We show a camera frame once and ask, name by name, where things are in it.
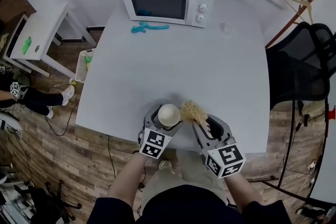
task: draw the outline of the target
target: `dark sleeve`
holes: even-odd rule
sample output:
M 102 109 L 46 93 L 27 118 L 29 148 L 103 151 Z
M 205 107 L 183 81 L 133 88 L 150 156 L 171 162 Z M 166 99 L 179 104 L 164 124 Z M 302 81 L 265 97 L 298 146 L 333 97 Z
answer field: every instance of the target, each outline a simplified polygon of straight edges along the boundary
M 0 74 L 0 90 L 9 92 L 11 85 L 15 80 L 10 75 Z
M 87 224 L 135 223 L 132 208 L 115 198 L 98 198 Z
M 291 224 L 281 200 L 266 206 L 256 201 L 250 202 L 243 210 L 243 217 L 247 223 Z

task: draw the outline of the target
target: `black pants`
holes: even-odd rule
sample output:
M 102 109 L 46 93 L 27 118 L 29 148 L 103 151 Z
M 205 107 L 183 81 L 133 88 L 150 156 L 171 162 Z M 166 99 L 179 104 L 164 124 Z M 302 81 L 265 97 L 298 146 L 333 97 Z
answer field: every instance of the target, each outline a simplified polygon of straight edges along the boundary
M 8 108 L 15 104 L 15 100 L 0 101 L 0 108 Z M 48 115 L 47 106 L 62 105 L 62 94 L 45 94 L 35 88 L 28 87 L 25 97 L 18 101 L 19 104 L 25 105 L 27 108 L 41 115 Z

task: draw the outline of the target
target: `white cup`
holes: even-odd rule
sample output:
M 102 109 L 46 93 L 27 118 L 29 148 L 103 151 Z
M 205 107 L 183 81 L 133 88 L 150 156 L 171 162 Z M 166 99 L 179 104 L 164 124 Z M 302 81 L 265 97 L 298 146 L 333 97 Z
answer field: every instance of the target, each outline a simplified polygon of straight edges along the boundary
M 165 104 L 160 108 L 158 118 L 164 126 L 172 127 L 180 121 L 181 114 L 175 105 Z

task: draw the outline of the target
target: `microwave knob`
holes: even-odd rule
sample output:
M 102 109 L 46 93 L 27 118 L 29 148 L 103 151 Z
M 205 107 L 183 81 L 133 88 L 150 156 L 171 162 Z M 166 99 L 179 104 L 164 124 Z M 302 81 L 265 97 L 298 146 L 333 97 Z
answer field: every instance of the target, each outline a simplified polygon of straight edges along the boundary
M 196 21 L 202 23 L 205 20 L 205 16 L 203 14 L 198 14 L 196 17 Z
M 204 12 L 207 12 L 207 10 L 208 10 L 208 5 L 200 4 L 200 6 L 199 6 L 199 11 L 200 12 L 204 13 Z

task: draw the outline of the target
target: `white shoe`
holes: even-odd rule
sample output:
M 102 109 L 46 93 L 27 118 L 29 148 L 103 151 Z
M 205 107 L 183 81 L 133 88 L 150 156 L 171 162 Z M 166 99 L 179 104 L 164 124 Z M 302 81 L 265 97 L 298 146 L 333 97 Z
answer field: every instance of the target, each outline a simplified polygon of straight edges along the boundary
M 49 114 L 47 115 L 47 118 L 52 119 L 54 117 L 54 112 L 52 111 L 52 107 L 48 106 Z
M 172 163 L 170 161 L 167 161 L 167 160 L 161 161 L 159 164 L 159 170 L 162 170 L 162 169 L 169 169 L 172 174 L 175 174 L 172 168 Z
M 74 96 L 74 93 L 75 93 L 75 86 L 69 85 L 69 87 L 66 88 L 64 92 L 61 93 L 63 96 L 62 105 L 67 105 L 69 103 L 69 100 Z

